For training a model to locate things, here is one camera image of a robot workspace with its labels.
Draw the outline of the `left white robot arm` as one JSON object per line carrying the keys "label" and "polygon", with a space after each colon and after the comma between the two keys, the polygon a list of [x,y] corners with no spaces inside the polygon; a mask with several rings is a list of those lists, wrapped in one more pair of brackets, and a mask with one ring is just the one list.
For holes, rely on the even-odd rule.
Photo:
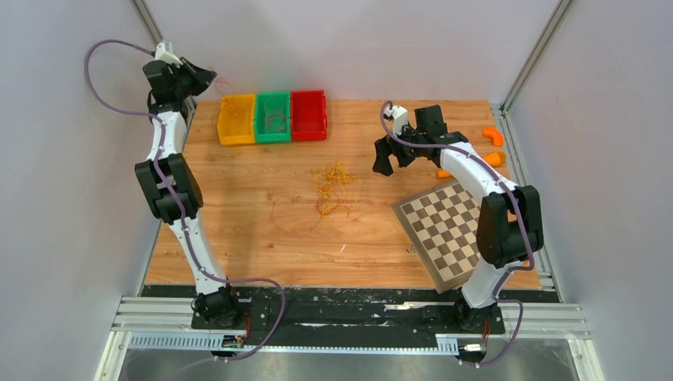
{"label": "left white robot arm", "polygon": [[183,155],[186,100],[204,92],[216,74],[182,57],[155,59],[143,73],[151,87],[148,116],[154,134],[147,159],[134,168],[137,181],[153,216],[169,227],[185,253],[194,276],[195,317],[232,329],[241,323],[243,308],[215,260],[202,220],[202,192]]}

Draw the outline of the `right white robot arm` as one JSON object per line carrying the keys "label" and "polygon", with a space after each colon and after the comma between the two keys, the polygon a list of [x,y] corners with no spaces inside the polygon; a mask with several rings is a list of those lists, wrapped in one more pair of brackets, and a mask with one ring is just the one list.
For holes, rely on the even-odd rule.
{"label": "right white robot arm", "polygon": [[540,194],[534,186],[519,186],[497,172],[460,132],[451,132],[438,105],[407,109],[385,101],[379,117],[386,134],[375,142],[372,170],[390,176],[394,156],[399,167],[426,158],[454,176],[478,203],[476,246],[481,256],[463,285],[465,302],[453,310],[463,331],[477,329],[484,309],[498,302],[500,290],[515,271],[532,271],[534,253],[544,245]]}

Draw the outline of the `yellow plastic bin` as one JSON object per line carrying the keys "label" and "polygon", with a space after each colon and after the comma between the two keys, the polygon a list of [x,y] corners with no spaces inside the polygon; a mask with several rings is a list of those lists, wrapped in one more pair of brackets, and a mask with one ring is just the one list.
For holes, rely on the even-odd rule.
{"label": "yellow plastic bin", "polygon": [[217,135],[222,146],[255,144],[255,94],[228,94],[220,103]]}

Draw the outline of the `green plastic bin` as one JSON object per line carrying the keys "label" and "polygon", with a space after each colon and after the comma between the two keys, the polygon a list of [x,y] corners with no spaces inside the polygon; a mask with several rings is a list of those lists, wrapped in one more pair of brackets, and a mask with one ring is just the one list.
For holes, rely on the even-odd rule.
{"label": "green plastic bin", "polygon": [[290,142],[290,93],[258,93],[254,128],[257,144]]}

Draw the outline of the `wooden chessboard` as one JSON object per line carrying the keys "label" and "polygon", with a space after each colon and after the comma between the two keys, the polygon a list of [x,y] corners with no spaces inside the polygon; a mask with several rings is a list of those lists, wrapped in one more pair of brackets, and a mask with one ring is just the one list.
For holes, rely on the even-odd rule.
{"label": "wooden chessboard", "polygon": [[480,254],[476,244],[479,207],[452,179],[392,204],[392,210],[439,294],[468,281]]}

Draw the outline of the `red plastic bin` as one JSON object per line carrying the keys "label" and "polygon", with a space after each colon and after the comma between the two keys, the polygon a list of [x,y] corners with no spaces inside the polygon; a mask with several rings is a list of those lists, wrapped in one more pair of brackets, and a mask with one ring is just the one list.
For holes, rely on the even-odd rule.
{"label": "red plastic bin", "polygon": [[326,98],[323,90],[290,92],[290,136],[292,141],[327,139]]}

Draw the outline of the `orange curved plastic piece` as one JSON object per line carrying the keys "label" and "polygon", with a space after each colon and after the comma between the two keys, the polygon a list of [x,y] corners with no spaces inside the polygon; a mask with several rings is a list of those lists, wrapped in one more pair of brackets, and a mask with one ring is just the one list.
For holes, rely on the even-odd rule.
{"label": "orange curved plastic piece", "polygon": [[500,148],[504,145],[504,137],[495,127],[485,127],[482,131],[482,135],[484,138],[488,139],[494,147]]}

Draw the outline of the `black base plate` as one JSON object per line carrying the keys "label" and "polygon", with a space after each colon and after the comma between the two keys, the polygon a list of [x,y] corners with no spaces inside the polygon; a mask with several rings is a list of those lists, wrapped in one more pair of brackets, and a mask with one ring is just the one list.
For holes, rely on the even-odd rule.
{"label": "black base plate", "polygon": [[236,287],[242,320],[232,329],[206,324],[193,313],[195,329],[241,330],[248,345],[355,348],[429,348],[438,334],[504,333],[501,310],[471,314],[458,290]]}

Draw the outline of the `aluminium frame rail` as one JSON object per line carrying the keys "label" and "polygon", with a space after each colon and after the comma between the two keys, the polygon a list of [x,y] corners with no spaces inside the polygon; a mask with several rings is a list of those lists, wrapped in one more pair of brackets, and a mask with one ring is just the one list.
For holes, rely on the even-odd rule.
{"label": "aluminium frame rail", "polygon": [[[501,317],[490,324],[487,339],[504,340],[513,348],[526,340],[566,341],[571,352],[571,369],[581,380],[603,380],[601,366],[576,304],[526,303],[501,308]],[[96,380],[116,380],[131,348],[224,352],[229,338],[240,337],[243,329],[196,329],[186,298],[124,297],[117,309]],[[469,348],[485,348],[482,331],[457,333],[446,325],[433,328],[399,325],[375,312],[371,322],[290,322],[287,327],[268,328],[266,344],[248,341],[235,353],[346,353],[410,356],[457,356]]]}

